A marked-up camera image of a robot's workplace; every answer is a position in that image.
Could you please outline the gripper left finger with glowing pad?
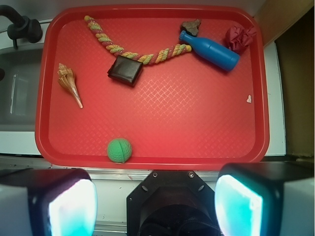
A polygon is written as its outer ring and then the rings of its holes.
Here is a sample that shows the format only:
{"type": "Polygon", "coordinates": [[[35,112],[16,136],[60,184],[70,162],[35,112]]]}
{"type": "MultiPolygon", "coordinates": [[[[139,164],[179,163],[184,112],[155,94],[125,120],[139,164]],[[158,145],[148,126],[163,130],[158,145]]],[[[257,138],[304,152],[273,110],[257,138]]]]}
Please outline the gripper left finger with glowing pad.
{"type": "Polygon", "coordinates": [[[0,172],[2,236],[91,236],[97,191],[83,169],[0,172]]]}

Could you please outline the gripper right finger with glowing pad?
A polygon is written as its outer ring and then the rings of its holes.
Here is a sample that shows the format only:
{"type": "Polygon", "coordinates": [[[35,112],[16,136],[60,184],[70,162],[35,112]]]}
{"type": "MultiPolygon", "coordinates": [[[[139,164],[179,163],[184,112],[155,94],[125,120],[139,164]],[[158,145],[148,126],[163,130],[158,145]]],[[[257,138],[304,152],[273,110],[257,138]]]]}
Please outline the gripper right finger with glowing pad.
{"type": "Polygon", "coordinates": [[[215,210],[225,236],[313,236],[314,164],[226,164],[215,186],[215,210]]]}

